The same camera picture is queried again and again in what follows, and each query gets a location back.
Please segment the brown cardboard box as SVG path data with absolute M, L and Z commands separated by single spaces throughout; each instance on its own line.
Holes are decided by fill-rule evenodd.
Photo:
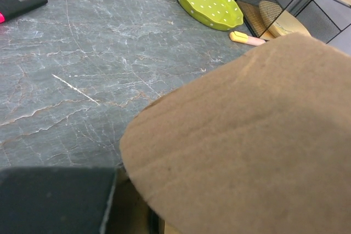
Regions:
M 266 42 L 151 103 L 120 150 L 181 233 L 350 233 L 350 56 Z

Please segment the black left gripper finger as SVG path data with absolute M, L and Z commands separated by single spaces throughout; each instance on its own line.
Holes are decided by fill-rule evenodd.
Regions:
M 1 233 L 105 233 L 114 168 L 1 170 Z

